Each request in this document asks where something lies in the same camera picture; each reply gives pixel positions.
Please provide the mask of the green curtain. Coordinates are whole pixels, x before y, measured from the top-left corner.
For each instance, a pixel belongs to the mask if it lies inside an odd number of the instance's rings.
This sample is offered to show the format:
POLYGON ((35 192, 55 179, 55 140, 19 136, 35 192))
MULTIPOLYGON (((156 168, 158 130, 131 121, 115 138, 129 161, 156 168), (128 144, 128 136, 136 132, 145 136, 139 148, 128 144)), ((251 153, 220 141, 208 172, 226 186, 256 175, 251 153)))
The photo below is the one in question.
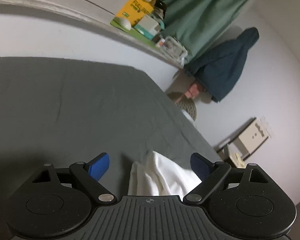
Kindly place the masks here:
POLYGON ((249 0, 161 0, 166 6, 163 36, 188 51, 185 63, 199 57, 226 31, 249 0))

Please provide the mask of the grey bed sheet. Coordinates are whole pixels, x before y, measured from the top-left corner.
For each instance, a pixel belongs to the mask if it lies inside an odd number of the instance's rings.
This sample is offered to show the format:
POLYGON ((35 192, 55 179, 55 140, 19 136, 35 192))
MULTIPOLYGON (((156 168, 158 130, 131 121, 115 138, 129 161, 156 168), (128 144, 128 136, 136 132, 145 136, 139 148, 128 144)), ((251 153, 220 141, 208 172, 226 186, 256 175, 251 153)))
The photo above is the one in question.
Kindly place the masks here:
POLYGON ((184 168, 218 155, 143 71, 45 57, 0 57, 0 198, 45 163, 67 167, 102 152, 101 183, 128 191, 131 165, 156 151, 184 168))

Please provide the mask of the clear plastic container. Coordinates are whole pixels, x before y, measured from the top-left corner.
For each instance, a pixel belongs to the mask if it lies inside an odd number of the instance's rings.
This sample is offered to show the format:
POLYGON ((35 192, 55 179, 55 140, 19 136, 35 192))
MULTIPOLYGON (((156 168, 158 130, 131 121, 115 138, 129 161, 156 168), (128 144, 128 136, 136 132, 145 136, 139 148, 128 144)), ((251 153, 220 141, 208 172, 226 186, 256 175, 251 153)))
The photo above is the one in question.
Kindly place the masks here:
POLYGON ((166 36, 162 37, 155 45, 166 57, 183 68, 188 51, 179 41, 171 36, 166 36))

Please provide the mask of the teal white box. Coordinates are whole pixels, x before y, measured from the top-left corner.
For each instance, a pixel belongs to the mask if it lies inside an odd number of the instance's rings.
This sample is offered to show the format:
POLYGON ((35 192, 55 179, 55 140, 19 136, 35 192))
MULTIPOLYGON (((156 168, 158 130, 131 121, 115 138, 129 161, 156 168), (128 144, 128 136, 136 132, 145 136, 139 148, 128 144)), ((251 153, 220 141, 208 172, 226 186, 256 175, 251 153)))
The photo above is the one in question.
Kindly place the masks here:
POLYGON ((152 40, 162 30, 161 25, 148 15, 143 16, 143 18, 134 25, 134 29, 148 40, 152 40))

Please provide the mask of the pink hanging cloth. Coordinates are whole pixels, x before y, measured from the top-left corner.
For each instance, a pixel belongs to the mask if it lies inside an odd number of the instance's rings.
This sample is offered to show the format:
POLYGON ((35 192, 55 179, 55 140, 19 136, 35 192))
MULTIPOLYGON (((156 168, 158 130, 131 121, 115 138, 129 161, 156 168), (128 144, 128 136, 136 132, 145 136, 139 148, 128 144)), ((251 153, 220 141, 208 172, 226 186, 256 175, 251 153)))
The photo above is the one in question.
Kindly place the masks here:
POLYGON ((197 81, 194 81, 189 88, 187 89, 187 91, 185 93, 183 93, 181 96, 179 96, 179 98, 177 98, 174 103, 177 104, 178 102, 180 102, 183 98, 187 98, 187 99, 194 99, 196 98, 200 92, 204 91, 204 86, 202 86, 200 83, 198 83, 197 81))

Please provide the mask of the white round object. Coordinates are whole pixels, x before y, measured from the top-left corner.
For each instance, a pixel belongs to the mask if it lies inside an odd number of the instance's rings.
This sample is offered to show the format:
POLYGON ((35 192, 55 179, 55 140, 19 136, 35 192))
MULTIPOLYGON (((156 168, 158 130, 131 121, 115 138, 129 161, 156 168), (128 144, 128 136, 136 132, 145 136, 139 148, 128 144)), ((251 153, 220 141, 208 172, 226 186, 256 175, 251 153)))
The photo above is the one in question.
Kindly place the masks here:
POLYGON ((114 21, 123 29, 130 31, 132 28, 132 25, 130 21, 124 17, 115 17, 114 21))

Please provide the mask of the dark teal hanging jacket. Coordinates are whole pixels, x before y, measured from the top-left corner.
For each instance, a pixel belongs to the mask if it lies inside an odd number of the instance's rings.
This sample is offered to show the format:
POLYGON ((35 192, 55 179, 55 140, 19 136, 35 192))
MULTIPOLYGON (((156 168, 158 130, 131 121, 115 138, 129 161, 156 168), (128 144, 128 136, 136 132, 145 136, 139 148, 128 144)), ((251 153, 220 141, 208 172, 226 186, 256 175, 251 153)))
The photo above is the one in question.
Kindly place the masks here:
POLYGON ((227 40, 185 66, 185 73, 204 86, 214 102, 224 99, 239 80, 249 50, 260 35, 255 27, 245 29, 237 38, 227 40))

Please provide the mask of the yellow cardboard box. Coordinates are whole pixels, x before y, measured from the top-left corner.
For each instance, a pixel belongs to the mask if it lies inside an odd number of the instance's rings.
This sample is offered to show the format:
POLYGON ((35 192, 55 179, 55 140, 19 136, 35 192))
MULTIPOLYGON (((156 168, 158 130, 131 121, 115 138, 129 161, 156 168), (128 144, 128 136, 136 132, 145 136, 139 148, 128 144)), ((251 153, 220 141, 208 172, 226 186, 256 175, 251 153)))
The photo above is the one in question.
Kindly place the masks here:
POLYGON ((126 18, 134 26, 145 15, 150 15, 153 10, 153 6, 144 0, 128 0, 115 16, 126 18))

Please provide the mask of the white garment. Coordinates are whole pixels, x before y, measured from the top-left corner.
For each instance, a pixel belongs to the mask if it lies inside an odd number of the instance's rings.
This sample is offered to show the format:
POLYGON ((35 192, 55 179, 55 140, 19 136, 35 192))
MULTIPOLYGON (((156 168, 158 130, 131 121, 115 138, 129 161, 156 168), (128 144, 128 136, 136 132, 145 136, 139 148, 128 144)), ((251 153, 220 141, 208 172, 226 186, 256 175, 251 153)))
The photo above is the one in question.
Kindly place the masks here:
POLYGON ((130 171, 129 196, 179 196, 183 199, 201 180, 188 169, 158 152, 147 155, 145 163, 135 161, 130 171))

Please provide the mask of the woven grey basket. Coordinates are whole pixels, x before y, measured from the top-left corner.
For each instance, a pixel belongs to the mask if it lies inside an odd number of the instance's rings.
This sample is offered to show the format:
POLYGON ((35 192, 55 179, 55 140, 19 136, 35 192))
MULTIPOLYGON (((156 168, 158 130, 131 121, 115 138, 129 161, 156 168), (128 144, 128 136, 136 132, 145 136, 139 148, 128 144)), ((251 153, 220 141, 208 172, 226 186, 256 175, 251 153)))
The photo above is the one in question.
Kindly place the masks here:
POLYGON ((194 101, 188 99, 181 92, 171 92, 167 95, 176 106, 182 111, 182 113, 191 121, 195 121, 197 117, 197 109, 194 101))

